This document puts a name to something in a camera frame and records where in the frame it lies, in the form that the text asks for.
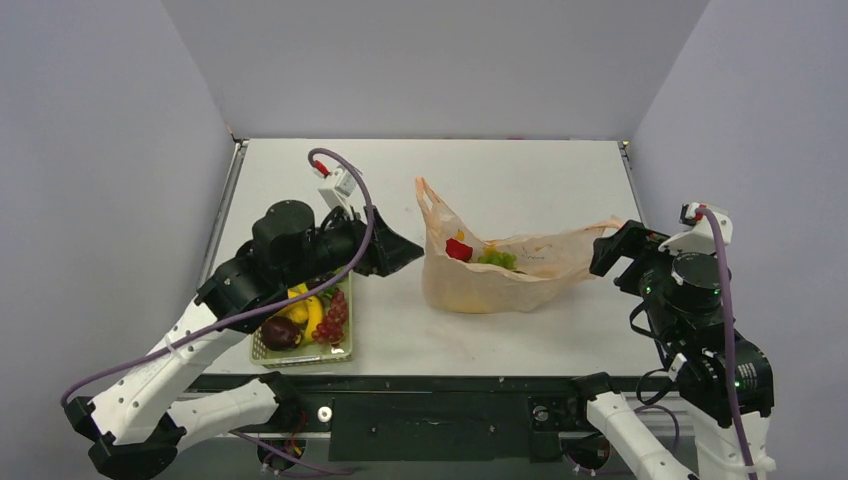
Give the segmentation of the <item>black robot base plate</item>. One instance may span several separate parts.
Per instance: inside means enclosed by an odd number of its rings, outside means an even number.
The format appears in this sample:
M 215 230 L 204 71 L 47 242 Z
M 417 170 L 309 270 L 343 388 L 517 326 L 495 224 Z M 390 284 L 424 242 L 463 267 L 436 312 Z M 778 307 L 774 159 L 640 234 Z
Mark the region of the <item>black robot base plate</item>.
M 325 437 L 334 462 L 553 462 L 569 435 L 591 432 L 573 378 L 286 375 L 295 398 L 280 420 L 244 433 Z

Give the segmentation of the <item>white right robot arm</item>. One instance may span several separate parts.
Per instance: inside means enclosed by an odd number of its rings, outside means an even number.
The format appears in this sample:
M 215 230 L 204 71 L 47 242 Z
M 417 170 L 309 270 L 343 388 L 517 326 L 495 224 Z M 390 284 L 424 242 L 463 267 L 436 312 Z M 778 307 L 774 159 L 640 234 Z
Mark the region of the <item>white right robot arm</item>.
M 698 221 L 668 236 L 629 220 L 594 240 L 589 271 L 603 277 L 622 258 L 631 263 L 614 284 L 640 299 L 630 316 L 644 314 L 648 325 L 632 329 L 659 348 L 661 370 L 694 428 L 698 468 L 661 444 L 605 372 L 574 380 L 576 392 L 563 402 L 566 418 L 595 428 L 639 479 L 766 478 L 775 469 L 766 452 L 773 372 L 725 311 L 730 273 L 708 227 Z

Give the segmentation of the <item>orange plastic bag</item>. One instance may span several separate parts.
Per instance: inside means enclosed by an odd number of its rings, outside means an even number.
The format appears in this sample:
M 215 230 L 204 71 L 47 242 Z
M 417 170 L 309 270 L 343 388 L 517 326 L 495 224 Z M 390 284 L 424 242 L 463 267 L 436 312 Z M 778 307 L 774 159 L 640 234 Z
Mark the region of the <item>orange plastic bag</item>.
M 416 200 L 425 224 L 421 289 L 433 308 L 468 314 L 530 312 L 566 289 L 592 278 L 592 243 L 617 231 L 623 221 L 610 217 L 556 234 L 518 235 L 497 240 L 477 237 L 429 186 L 415 179 Z M 470 262 L 449 258 L 445 242 L 455 238 L 474 249 Z M 517 257 L 516 270 L 479 264 L 485 250 Z

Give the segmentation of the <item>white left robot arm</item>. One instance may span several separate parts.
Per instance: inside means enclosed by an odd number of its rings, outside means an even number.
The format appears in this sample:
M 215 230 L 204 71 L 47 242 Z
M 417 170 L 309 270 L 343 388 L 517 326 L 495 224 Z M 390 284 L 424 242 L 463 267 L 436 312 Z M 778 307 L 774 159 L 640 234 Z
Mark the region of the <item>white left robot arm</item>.
M 385 277 L 423 254 L 375 207 L 364 219 L 335 211 L 317 223 L 306 203 L 278 202 L 198 289 L 148 360 L 125 368 L 95 396 L 65 397 L 65 415 L 91 441 L 95 469 L 110 479 L 151 479 L 182 451 L 246 426 L 285 430 L 299 405 L 279 373 L 194 400 L 183 394 L 219 356 L 283 309 L 291 288 L 318 277 L 334 283 L 349 272 Z

